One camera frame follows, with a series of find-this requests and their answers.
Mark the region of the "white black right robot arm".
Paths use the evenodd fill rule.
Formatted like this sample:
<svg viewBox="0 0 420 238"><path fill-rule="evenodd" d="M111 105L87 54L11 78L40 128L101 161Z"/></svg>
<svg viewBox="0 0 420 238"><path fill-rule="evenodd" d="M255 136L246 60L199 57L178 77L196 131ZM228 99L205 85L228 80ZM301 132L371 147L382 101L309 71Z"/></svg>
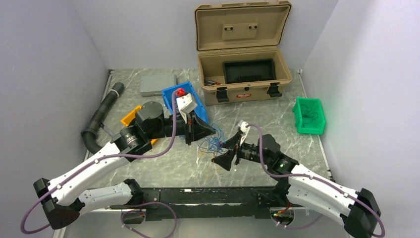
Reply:
<svg viewBox="0 0 420 238"><path fill-rule="evenodd" d="M336 221L354 238L382 238L384 224L372 192L338 185L312 172L285 155L270 134L260 137L257 144L241 142L238 132L223 147L226 152L212 162L229 171L233 164L248 160L263 165L277 181L270 198L275 206L300 205Z"/></svg>

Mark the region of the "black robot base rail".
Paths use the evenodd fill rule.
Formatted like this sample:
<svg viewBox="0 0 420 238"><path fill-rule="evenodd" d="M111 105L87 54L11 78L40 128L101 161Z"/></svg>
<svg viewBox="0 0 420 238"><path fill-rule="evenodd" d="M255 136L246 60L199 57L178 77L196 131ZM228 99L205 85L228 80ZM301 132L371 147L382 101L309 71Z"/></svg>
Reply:
<svg viewBox="0 0 420 238"><path fill-rule="evenodd" d="M253 217L268 219L290 202L274 186L143 188L146 221Z"/></svg>

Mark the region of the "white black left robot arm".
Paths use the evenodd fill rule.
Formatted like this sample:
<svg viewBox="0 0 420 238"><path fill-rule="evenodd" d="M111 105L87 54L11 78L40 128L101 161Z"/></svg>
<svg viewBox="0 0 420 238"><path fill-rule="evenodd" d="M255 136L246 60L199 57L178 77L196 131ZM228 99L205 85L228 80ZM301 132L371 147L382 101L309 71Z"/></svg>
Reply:
<svg viewBox="0 0 420 238"><path fill-rule="evenodd" d="M91 185L117 168L147 158L153 139L182 135L186 144L191 144L213 134L215 130L191 106L166 118L160 103L143 104L130 124L92 157L62 176L34 183L50 227L64 228L81 215L107 206L138 207L144 202L144 193L134 179L97 189Z"/></svg>

